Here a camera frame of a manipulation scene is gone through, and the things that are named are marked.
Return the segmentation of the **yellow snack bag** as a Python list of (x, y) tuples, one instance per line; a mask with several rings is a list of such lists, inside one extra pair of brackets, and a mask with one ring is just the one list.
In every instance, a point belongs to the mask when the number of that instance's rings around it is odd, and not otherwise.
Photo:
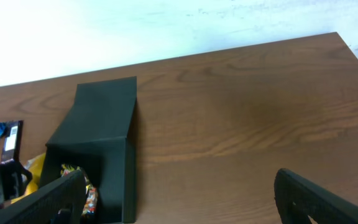
[(42, 173), (45, 156), (46, 153), (43, 153), (27, 161), (24, 167), (32, 174), (32, 180), (27, 185), (24, 195), (11, 200), (11, 203), (16, 203), (20, 199), (34, 193), (39, 189), (40, 176)]

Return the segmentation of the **Haribo gummy bag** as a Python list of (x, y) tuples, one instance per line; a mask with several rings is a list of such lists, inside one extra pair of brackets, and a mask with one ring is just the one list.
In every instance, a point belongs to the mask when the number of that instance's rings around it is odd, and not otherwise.
[(64, 177), (75, 170), (82, 171), (84, 178), (85, 178), (85, 182), (86, 182), (86, 202), (85, 202), (82, 214), (81, 214), (80, 223), (94, 223), (95, 219), (96, 219), (98, 190), (91, 183), (85, 170), (79, 166), (74, 166), (74, 165), (70, 165), (70, 164), (62, 164), (60, 174), (62, 177)]

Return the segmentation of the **dark purple chocolate bar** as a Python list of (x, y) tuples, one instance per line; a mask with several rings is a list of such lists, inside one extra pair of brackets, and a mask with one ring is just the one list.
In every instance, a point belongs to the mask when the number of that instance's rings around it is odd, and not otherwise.
[(19, 161), (23, 125), (23, 120), (6, 123), (5, 141), (1, 157), (2, 163)]

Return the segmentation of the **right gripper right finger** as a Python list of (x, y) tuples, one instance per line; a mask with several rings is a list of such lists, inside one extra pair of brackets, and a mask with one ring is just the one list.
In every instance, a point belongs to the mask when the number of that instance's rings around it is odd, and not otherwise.
[(358, 224), (358, 206), (289, 169), (279, 169), (274, 181), (275, 204), (283, 224)]

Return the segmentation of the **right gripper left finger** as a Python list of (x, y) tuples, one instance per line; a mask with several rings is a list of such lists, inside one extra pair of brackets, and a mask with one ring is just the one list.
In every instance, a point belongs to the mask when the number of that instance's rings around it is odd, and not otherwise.
[(76, 170), (0, 210), (0, 223), (50, 223), (62, 209), (68, 211), (60, 223), (79, 223), (85, 202), (85, 177)]

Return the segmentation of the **black box with lid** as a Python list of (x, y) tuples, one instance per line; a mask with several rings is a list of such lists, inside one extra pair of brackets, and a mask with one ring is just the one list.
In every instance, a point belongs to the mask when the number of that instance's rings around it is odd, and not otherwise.
[(41, 186), (76, 165), (98, 190), (98, 223), (134, 223), (135, 144), (129, 137), (136, 77), (79, 84), (73, 106), (47, 141)]

